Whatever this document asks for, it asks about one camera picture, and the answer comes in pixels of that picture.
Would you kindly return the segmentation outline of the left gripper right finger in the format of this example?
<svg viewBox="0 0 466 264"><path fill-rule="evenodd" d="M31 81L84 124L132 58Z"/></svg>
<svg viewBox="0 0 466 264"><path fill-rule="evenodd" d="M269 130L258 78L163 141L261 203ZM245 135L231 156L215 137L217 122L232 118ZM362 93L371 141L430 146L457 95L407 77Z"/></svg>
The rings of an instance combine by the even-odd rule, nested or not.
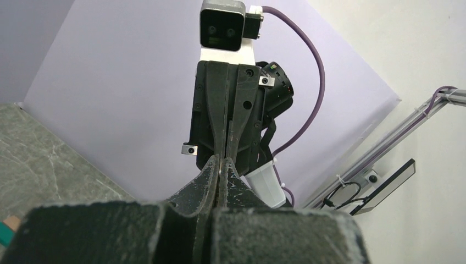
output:
<svg viewBox="0 0 466 264"><path fill-rule="evenodd" d="M227 158L213 211L212 263L369 263L360 228L344 212L234 204L236 169Z"/></svg>

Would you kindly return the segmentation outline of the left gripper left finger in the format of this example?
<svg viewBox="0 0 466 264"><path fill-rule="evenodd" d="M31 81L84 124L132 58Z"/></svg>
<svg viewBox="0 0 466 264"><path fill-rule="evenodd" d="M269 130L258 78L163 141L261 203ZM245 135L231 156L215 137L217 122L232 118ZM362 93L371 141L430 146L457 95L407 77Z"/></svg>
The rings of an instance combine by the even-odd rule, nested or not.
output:
<svg viewBox="0 0 466 264"><path fill-rule="evenodd" d="M50 203L22 221L1 263L209 263L220 158L169 200Z"/></svg>

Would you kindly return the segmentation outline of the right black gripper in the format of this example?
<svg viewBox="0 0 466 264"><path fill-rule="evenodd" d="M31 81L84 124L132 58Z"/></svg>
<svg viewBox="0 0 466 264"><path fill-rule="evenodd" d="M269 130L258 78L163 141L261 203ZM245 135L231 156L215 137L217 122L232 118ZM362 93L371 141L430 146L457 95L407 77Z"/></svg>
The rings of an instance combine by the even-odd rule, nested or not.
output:
<svg viewBox="0 0 466 264"><path fill-rule="evenodd" d="M202 169L212 155L233 160L246 175L273 160L267 129L267 92L275 78L256 65L200 61L187 147Z"/></svg>

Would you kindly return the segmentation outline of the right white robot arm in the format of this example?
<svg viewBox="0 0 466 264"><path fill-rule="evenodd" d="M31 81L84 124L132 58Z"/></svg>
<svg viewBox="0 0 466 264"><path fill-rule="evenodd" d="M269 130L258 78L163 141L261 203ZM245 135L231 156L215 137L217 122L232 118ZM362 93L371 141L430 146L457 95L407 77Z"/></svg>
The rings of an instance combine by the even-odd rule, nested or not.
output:
<svg viewBox="0 0 466 264"><path fill-rule="evenodd" d="M207 189L211 206L239 206L237 194L245 194L251 207L289 204L270 143L275 120L292 106L293 95L274 62L198 62L190 136L182 152L196 156L199 169L214 163Z"/></svg>

